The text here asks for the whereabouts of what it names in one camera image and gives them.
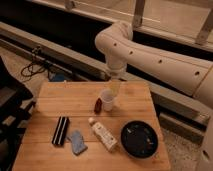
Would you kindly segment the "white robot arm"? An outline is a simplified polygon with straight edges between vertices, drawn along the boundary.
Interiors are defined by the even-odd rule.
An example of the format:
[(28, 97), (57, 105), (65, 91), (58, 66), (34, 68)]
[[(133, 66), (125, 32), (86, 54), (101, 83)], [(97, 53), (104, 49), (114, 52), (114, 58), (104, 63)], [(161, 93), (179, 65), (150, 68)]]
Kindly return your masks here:
[(192, 96), (212, 110), (196, 171), (213, 171), (213, 62), (133, 41), (132, 25), (114, 22), (95, 37), (108, 73), (121, 77), (128, 64)]

